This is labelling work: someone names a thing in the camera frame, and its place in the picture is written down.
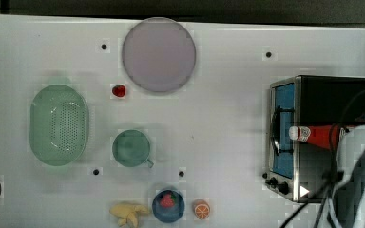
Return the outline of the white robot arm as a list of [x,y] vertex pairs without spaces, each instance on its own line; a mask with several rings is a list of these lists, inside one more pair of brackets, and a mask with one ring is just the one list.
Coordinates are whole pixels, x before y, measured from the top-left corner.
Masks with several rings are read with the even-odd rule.
[[326,216],[330,228],[365,228],[365,125],[339,143],[338,169],[344,172]]

